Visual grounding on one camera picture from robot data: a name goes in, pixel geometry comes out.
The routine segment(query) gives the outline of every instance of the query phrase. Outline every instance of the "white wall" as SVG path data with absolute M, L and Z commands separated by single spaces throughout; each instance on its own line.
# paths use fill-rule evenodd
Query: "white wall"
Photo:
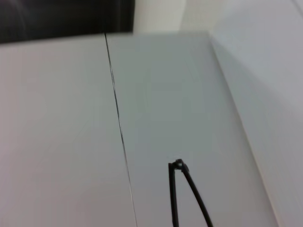
M 182 158 L 215 227 L 277 227 L 208 33 L 108 44 L 138 226 L 172 226 L 168 163 Z M 205 226 L 176 181 L 180 226 Z
M 137 0 L 134 33 L 212 29 L 225 0 Z
M 214 46 L 280 227 L 303 223 L 303 18 L 291 0 L 234 0 Z
M 186 0 L 137 0 L 134 33 L 178 31 Z
M 181 31 L 211 30 L 223 10 L 226 0 L 187 0 Z

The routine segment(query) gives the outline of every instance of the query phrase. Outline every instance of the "black wire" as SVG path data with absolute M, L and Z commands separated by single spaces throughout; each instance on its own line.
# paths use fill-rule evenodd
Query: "black wire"
M 212 221 L 209 217 L 209 214 L 207 212 L 207 209 L 199 194 L 199 191 L 196 188 L 195 183 L 189 174 L 189 169 L 188 169 L 187 165 L 182 161 L 182 159 L 177 159 L 175 162 L 169 163 L 169 189 L 170 189 L 170 203 L 171 203 L 171 214 L 172 214 L 173 227 L 179 227 L 176 182 L 175 182 L 175 169 L 180 169 L 182 171 L 182 173 L 184 174 L 184 176 L 200 206 L 200 209 L 203 213 L 207 226 L 214 227 L 212 224 Z

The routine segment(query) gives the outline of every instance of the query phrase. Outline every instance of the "dark background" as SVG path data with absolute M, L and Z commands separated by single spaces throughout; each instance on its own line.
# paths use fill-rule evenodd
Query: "dark background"
M 135 0 L 0 0 L 0 43 L 132 32 Z

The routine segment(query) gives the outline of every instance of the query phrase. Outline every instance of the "cabinet door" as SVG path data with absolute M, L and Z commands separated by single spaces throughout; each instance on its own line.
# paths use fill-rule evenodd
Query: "cabinet door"
M 135 226 L 103 36 L 0 48 L 0 226 Z
M 277 227 L 207 33 L 109 37 L 138 227 L 172 226 L 181 158 L 216 227 Z M 206 226 L 176 173 L 180 226 Z

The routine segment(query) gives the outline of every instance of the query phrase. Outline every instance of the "white surface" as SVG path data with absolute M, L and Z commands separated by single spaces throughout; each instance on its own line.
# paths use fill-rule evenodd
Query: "white surface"
M 137 0 L 134 33 L 178 31 L 186 0 Z
M 216 227 L 277 227 L 207 33 L 108 39 L 139 227 L 172 226 L 184 159 Z M 180 226 L 205 226 L 177 172 Z
M 214 46 L 280 227 L 303 223 L 303 18 L 284 0 L 238 0 Z
M 0 68 L 0 226 L 134 227 L 104 37 L 2 46 Z

